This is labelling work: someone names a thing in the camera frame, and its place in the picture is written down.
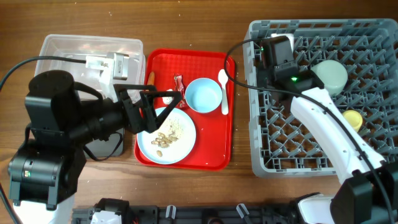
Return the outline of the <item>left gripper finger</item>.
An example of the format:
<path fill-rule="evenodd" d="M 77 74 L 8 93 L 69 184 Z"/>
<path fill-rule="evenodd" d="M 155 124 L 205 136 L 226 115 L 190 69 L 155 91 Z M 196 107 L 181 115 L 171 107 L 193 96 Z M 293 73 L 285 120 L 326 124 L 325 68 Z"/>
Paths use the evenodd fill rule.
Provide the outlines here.
<path fill-rule="evenodd" d="M 166 120 L 171 111 L 178 105 L 182 98 L 174 98 L 173 102 L 169 104 L 160 114 L 155 113 L 155 126 L 159 129 Z"/>
<path fill-rule="evenodd" d="M 179 91 L 141 91 L 140 96 L 142 98 L 181 98 L 182 95 Z"/>

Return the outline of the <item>light blue bowl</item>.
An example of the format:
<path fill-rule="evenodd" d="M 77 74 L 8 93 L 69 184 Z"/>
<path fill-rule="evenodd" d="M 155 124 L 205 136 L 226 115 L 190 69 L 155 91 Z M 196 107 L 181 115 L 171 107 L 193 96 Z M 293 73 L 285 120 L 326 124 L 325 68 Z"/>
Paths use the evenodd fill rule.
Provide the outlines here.
<path fill-rule="evenodd" d="M 210 78 L 197 78 L 187 86 L 185 101 L 197 113 L 210 113 L 221 104 L 221 87 Z"/>

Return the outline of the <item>green bowl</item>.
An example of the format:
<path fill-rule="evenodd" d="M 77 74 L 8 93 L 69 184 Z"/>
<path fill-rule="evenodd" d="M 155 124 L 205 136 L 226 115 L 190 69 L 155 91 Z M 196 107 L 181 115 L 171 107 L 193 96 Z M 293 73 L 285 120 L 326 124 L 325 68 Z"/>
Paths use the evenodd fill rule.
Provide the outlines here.
<path fill-rule="evenodd" d="M 347 70 L 335 60 L 322 61 L 313 66 L 311 71 L 323 82 L 330 96 L 340 94 L 348 81 Z"/>

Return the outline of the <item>yellow cup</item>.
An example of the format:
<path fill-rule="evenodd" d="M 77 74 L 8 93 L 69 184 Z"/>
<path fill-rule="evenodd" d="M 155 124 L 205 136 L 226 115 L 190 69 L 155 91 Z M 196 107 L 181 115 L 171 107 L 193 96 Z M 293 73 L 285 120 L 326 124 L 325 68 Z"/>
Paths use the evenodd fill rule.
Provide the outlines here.
<path fill-rule="evenodd" d="M 347 110 L 343 112 L 343 117 L 345 118 L 345 120 L 347 120 L 347 122 L 349 122 L 351 127 L 356 132 L 358 132 L 361 129 L 361 126 L 363 125 L 363 117 L 359 112 L 355 110 Z"/>

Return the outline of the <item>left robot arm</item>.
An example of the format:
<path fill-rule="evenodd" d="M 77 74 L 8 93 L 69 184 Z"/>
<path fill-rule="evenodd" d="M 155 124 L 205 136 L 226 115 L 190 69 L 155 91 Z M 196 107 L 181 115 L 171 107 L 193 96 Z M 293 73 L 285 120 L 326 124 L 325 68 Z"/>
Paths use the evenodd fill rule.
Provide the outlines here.
<path fill-rule="evenodd" d="M 9 163 L 10 189 L 4 199 L 15 223 L 66 223 L 79 176 L 93 157 L 87 145 L 122 129 L 152 133 L 182 98 L 177 91 L 139 85 L 141 98 L 133 102 L 129 90 L 132 85 L 116 84 L 104 97 L 63 70 L 30 81 L 25 98 L 30 123 Z"/>

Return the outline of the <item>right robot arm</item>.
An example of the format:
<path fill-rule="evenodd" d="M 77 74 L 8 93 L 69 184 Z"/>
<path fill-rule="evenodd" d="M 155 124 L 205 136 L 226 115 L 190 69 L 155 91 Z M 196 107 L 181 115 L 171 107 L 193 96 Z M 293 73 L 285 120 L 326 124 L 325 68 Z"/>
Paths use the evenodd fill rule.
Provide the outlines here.
<path fill-rule="evenodd" d="M 348 81 L 345 67 L 325 60 L 300 71 L 286 35 L 259 41 L 264 87 L 290 103 L 290 112 L 315 138 L 335 169 L 340 189 L 298 201 L 304 223 L 396 223 L 397 163 L 388 163 L 344 118 L 332 96 Z"/>

